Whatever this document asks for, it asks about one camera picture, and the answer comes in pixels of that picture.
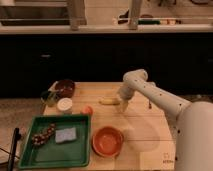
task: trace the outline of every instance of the wooden tabletop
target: wooden tabletop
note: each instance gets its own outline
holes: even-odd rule
[[[91,135],[103,126],[113,126],[124,134],[119,156],[103,158],[91,150],[89,165],[77,170],[173,170],[175,146],[162,110],[154,104],[149,109],[149,100],[137,92],[124,113],[120,113],[117,106],[99,103],[101,98],[115,97],[121,85],[119,82],[76,83],[73,114],[86,105],[93,107]],[[55,106],[46,106],[44,115],[53,114],[60,112]]]

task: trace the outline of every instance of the orange bowl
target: orange bowl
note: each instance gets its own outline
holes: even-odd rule
[[[94,151],[102,157],[117,156],[123,144],[124,138],[121,131],[106,126],[94,133],[92,146]]]

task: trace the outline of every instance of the dark red bowl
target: dark red bowl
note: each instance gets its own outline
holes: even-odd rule
[[[106,126],[94,133],[92,146],[94,151],[102,157],[115,157],[120,153],[123,141],[121,131]]]
[[[55,90],[60,98],[71,98],[75,92],[75,82],[69,79],[59,80],[55,85]]]

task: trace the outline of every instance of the black wall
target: black wall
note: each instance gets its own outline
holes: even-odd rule
[[[55,81],[122,81],[144,68],[176,94],[213,93],[213,33],[1,35],[0,97],[39,97]]]

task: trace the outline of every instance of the banana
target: banana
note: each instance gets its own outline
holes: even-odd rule
[[[119,105],[120,101],[118,98],[103,98],[99,100],[99,103],[102,105]]]

